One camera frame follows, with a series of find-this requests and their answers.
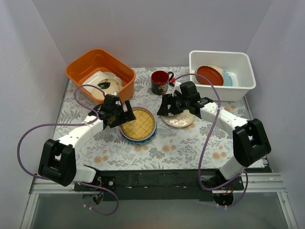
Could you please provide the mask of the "light blue plate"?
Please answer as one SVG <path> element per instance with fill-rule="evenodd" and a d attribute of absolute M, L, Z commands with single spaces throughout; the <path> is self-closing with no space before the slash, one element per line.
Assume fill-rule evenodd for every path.
<path fill-rule="evenodd" d="M 123 139 L 125 139 L 128 143 L 134 144 L 134 145 L 144 145 L 150 141 L 152 141 L 152 139 L 156 136 L 157 133 L 157 129 L 155 129 L 155 131 L 152 133 L 152 135 L 144 140 L 132 140 L 129 139 L 128 137 L 126 137 L 122 132 L 121 132 L 121 136 L 123 137 Z"/>

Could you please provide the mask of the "white deep scalloped plate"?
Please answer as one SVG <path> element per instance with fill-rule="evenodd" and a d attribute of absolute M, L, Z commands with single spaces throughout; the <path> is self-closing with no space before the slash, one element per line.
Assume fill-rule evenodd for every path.
<path fill-rule="evenodd" d="M 195 78 L 198 82 L 198 84 L 201 84 L 201 77 L 198 75 L 198 70 L 199 70 L 199 67 L 195 69 L 194 73 L 195 73 Z"/>

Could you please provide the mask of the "red-brown plastic plate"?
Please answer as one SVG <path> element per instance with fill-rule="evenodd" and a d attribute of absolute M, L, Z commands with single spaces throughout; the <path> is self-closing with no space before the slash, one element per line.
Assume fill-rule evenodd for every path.
<path fill-rule="evenodd" d="M 223 86 L 224 84 L 224 79 L 222 75 L 213 67 L 201 66 L 196 70 L 196 74 L 205 77 L 196 77 L 197 81 L 202 85 L 209 85 L 208 81 L 210 81 L 213 85 L 216 86 Z"/>

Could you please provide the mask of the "cream and blue floral plate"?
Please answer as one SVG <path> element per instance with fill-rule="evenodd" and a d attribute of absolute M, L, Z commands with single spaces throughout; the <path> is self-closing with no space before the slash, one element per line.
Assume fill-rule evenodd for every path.
<path fill-rule="evenodd" d="M 230 75 L 224 69 L 214 66 L 214 65 L 208 65 L 208 66 L 213 67 L 222 75 L 222 77 L 224 79 L 223 86 L 232 86 L 233 85 L 233 81 L 232 81 Z"/>

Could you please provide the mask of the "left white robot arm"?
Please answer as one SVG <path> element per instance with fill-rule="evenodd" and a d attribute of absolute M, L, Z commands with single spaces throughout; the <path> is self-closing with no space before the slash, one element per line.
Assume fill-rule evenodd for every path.
<path fill-rule="evenodd" d="M 84 182 L 89 190 L 101 187 L 101 178 L 96 169 L 77 165 L 76 153 L 96 134 L 105 128 L 114 128 L 136 119 L 130 101 L 123 104 L 116 95 L 107 94 L 104 102 L 94 107 L 84 121 L 67 135 L 49 139 L 43 146 L 38 174 L 62 186 L 72 182 Z"/>

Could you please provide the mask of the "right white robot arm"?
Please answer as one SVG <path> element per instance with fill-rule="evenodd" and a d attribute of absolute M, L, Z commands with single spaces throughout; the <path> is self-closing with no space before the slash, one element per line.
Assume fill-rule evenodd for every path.
<path fill-rule="evenodd" d="M 216 170 L 213 177 L 202 180 L 202 166 L 198 166 L 198 182 L 203 190 L 228 189 L 246 168 L 271 152 L 271 145 L 260 120 L 247 120 L 222 109 L 220 103 L 201 97 L 191 81 L 175 86 L 173 94 L 164 94 L 157 114 L 177 115 L 185 110 L 211 122 L 213 127 L 222 129 L 233 140 L 234 155 Z"/>

